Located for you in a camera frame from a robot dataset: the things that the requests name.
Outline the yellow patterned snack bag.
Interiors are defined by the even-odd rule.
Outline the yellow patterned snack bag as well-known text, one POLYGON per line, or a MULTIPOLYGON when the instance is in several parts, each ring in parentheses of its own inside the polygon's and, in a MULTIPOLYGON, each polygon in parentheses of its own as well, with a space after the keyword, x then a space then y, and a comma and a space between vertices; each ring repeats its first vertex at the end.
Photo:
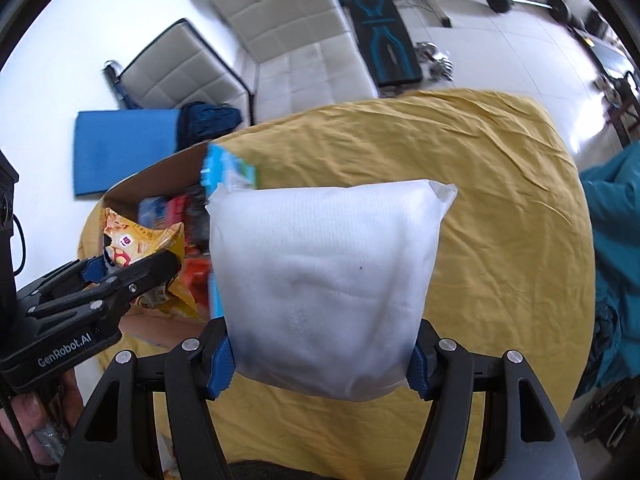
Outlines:
MULTIPOLYGON (((118 268, 130 266, 145 257, 162 250, 175 254, 184 263, 184 226, 174 223, 165 229, 149 229, 121 216, 111 208, 102 210, 103 234, 110 239, 105 242, 104 252, 108 260, 118 268)), ((141 309, 159 310, 169 316, 181 316, 199 320, 198 307, 192 292, 178 276, 167 284, 156 286, 145 292, 134 305, 141 309)))

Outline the orange snack bag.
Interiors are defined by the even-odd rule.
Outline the orange snack bag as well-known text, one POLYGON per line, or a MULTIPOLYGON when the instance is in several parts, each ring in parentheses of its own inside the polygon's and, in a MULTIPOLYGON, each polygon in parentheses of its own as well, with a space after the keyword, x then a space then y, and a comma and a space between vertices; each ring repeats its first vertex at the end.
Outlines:
POLYGON ((212 273, 212 263, 209 258, 185 258, 180 272, 180 278, 186 288, 190 290, 195 302, 202 307, 209 305, 209 274, 212 273))

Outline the black snack packet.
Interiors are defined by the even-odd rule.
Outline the black snack packet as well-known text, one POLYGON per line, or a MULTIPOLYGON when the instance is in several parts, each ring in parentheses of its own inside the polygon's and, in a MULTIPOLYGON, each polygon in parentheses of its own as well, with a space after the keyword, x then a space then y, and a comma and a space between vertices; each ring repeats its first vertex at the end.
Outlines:
POLYGON ((198 252, 208 252, 209 216, 206 211, 206 193, 200 184, 186 189, 186 242, 198 252))

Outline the white soft pouch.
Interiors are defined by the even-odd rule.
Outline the white soft pouch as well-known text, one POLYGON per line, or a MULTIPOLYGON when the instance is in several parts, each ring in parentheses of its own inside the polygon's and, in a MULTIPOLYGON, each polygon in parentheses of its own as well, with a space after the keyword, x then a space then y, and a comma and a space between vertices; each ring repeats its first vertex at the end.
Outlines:
POLYGON ((402 386, 457 194, 432 180, 217 188, 209 252, 238 372, 345 401, 402 386))

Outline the light blue tissue pack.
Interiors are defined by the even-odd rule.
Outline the light blue tissue pack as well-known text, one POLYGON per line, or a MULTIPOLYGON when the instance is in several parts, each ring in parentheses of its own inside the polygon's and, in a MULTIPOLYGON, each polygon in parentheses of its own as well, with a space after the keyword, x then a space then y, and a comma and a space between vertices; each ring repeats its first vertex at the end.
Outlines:
POLYGON ((160 229, 164 225, 165 211, 163 196, 145 197, 138 205, 138 224, 148 229, 160 229))

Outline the red snack packet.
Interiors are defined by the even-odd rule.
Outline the red snack packet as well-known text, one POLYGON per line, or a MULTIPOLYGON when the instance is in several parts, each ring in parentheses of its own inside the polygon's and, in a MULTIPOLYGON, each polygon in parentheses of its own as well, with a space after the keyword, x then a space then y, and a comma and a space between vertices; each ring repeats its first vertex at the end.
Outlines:
POLYGON ((177 195, 166 202, 165 222, 168 226, 175 223, 183 223, 185 226, 189 223, 189 206, 191 197, 189 194, 177 195))

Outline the blue foam mat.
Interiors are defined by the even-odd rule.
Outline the blue foam mat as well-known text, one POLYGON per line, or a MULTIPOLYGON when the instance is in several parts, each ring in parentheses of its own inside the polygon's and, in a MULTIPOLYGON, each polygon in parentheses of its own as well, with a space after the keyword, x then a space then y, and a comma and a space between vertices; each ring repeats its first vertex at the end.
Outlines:
POLYGON ((178 110, 87 110, 75 120, 77 196, 113 185, 175 153, 178 110))

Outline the yellow tablecloth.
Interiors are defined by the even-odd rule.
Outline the yellow tablecloth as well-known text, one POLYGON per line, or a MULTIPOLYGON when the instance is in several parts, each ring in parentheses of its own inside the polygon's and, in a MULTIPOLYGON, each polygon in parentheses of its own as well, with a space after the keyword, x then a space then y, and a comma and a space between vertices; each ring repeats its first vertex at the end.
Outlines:
MULTIPOLYGON (((463 479, 575 479, 562 418, 593 330, 594 255, 572 156, 534 100, 412 92, 327 105, 231 133, 220 145, 261 188, 431 179, 457 198, 442 222, 424 314, 478 364, 463 479)), ((430 407, 408 388, 363 403, 235 377, 209 405, 236 472, 403 479, 430 407)))

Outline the dark blue knitted cloth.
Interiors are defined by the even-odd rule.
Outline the dark blue knitted cloth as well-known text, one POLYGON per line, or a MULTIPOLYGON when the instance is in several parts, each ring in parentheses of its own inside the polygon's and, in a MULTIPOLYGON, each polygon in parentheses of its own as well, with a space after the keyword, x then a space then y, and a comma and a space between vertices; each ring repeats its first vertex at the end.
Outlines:
POLYGON ((177 150, 232 133, 243 122, 241 111, 229 104, 186 103, 177 122, 177 150))

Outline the white padded chair left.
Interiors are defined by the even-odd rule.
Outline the white padded chair left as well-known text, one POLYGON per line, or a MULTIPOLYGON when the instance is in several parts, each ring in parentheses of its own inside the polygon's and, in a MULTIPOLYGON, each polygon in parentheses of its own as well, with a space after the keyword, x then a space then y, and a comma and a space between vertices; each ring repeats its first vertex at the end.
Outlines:
POLYGON ((180 108, 200 101, 230 105, 242 124, 254 124, 250 86, 209 45, 198 30, 180 18, 161 32, 126 67, 105 64, 128 106, 180 108))

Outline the white padded chair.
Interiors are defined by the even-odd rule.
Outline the white padded chair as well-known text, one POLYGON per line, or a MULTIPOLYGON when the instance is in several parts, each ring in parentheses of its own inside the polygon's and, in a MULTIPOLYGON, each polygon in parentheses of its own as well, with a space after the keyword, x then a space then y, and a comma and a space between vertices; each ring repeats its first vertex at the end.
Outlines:
POLYGON ((239 41, 253 122, 378 96, 338 0, 208 2, 239 41))
POLYGON ((105 64, 128 106, 180 108, 200 101, 230 105, 242 124, 254 124, 250 86, 209 45, 198 30, 180 18, 161 32, 126 67, 105 64))

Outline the black blue bench pad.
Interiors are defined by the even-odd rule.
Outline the black blue bench pad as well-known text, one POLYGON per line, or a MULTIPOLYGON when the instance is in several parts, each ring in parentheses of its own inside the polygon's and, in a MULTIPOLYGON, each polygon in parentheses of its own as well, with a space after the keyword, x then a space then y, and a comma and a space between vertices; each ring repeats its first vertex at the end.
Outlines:
POLYGON ((378 88, 418 84, 422 68, 393 0, 343 0, 360 53, 378 88))

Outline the chrome dumbbell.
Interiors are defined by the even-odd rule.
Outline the chrome dumbbell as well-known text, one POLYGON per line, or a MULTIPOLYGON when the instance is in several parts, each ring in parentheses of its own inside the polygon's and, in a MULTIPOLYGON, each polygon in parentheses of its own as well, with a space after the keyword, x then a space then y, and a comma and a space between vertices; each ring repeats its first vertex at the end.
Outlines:
POLYGON ((426 41, 417 42, 414 45, 414 52, 418 61, 427 66, 428 76, 432 81, 454 80, 454 63, 436 44, 426 41))

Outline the black treadmill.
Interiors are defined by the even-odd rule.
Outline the black treadmill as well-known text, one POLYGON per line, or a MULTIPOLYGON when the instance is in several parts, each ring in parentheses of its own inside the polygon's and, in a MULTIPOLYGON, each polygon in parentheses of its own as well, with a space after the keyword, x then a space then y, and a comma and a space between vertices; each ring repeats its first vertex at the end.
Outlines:
POLYGON ((578 44, 587 52, 599 72, 614 79, 623 78, 626 73, 633 74, 636 66, 623 50, 613 47, 585 30, 570 29, 578 44))

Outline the floor barbell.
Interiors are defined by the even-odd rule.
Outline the floor barbell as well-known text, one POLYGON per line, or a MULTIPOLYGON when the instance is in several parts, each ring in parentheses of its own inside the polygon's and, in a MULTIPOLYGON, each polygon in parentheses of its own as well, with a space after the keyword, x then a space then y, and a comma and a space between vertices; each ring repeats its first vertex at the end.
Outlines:
POLYGON ((549 15, 558 23, 568 24, 572 19, 570 8, 564 0, 485 0, 488 6, 497 14, 509 13, 514 4, 524 4, 524 6, 534 6, 547 10, 549 15))

